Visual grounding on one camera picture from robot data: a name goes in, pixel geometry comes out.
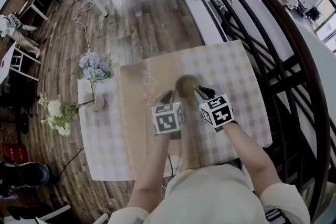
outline floor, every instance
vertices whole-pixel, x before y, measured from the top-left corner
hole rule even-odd
[[[48,39],[40,45],[41,65],[33,65],[31,74],[40,79],[37,93],[71,102],[77,100],[78,62],[86,52],[84,27],[73,19],[91,4],[87,0],[64,1],[62,5],[52,2],[46,11],[49,21],[37,30],[35,37],[40,44]],[[91,50],[113,59],[113,67],[203,45],[184,0],[110,0],[106,9],[107,17],[94,6],[77,20],[86,26]],[[28,135],[22,135],[28,159],[50,165],[57,175],[83,147],[79,119],[73,120],[71,136],[61,137],[41,125],[45,113],[37,104],[33,114]],[[40,188],[38,196],[50,203],[52,194],[59,205],[67,201],[81,223],[93,223],[102,213],[124,207],[133,183],[92,181],[83,150],[62,173],[60,181],[52,188]],[[0,209],[8,214],[4,205]]]

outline vase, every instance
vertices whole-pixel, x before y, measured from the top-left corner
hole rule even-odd
[[[101,110],[104,107],[105,99],[100,94],[94,94],[92,96],[92,93],[89,92],[89,93],[84,95],[84,103],[87,103],[87,104],[84,105],[87,109],[98,111],[98,110]]]

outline checkered tablecloth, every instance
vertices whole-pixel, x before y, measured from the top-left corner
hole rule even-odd
[[[115,76],[108,82],[97,85],[96,93],[103,94],[106,105],[98,112],[81,108],[80,126],[86,157],[93,180],[132,180],[136,178],[140,164],[143,163],[148,146],[146,132],[152,127],[141,127],[145,120],[147,107],[153,105],[154,99],[162,93],[167,83],[165,73],[170,66],[175,67],[175,75],[170,75],[175,86],[176,79],[184,74],[191,74],[203,85],[219,87],[227,93],[233,107],[235,118],[247,134],[253,137],[260,146],[272,143],[268,117],[260,89],[252,66],[240,41],[203,46],[147,59],[134,65],[116,68]],[[134,97],[131,85],[137,85],[144,74],[154,77],[153,92]],[[78,81],[78,99],[83,101],[85,93],[90,92],[90,84],[85,80]],[[127,110],[127,102],[135,102],[134,107],[143,113],[132,114]],[[171,159],[175,171],[225,163],[237,158],[237,154],[224,132],[216,133],[201,118],[197,107],[183,103],[185,123],[181,141],[171,142]],[[135,120],[139,124],[136,132],[130,132],[129,123]],[[197,164],[187,164],[186,159],[193,155]],[[165,175],[170,174],[167,162]]]

